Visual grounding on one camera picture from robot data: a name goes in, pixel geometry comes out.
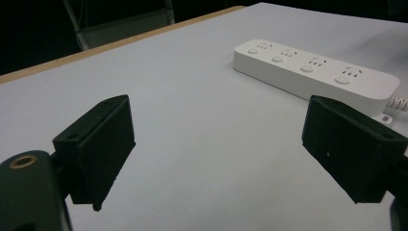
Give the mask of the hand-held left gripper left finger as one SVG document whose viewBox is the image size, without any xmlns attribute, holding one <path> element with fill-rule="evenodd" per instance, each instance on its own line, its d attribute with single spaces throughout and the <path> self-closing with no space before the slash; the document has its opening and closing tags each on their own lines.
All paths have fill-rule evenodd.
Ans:
<svg viewBox="0 0 408 231">
<path fill-rule="evenodd" d="M 52 164 L 62 197 L 102 209 L 135 147 L 129 96 L 101 101 L 53 139 Z"/>
</svg>

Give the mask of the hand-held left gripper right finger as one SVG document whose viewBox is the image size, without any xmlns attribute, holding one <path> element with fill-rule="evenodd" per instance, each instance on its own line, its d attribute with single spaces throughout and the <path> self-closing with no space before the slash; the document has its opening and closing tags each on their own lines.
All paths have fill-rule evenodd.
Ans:
<svg viewBox="0 0 408 231">
<path fill-rule="evenodd" d="M 310 98 L 302 145 L 356 203 L 408 204 L 408 138 L 346 104 Z"/>
</svg>

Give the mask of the white power strip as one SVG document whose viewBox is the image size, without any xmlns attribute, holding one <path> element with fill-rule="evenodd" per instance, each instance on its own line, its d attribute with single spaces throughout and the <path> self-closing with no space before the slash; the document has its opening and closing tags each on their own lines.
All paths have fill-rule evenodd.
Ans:
<svg viewBox="0 0 408 231">
<path fill-rule="evenodd" d="M 303 99 L 320 95 L 380 116 L 399 85 L 390 74 L 263 39 L 234 49 L 233 68 Z"/>
</svg>

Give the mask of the metal stand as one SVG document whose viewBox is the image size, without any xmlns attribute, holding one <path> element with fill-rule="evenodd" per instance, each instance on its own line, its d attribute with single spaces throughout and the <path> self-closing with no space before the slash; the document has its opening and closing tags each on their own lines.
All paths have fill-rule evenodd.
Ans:
<svg viewBox="0 0 408 231">
<path fill-rule="evenodd" d="M 62 0 L 82 50 L 174 23 L 171 0 Z"/>
</svg>

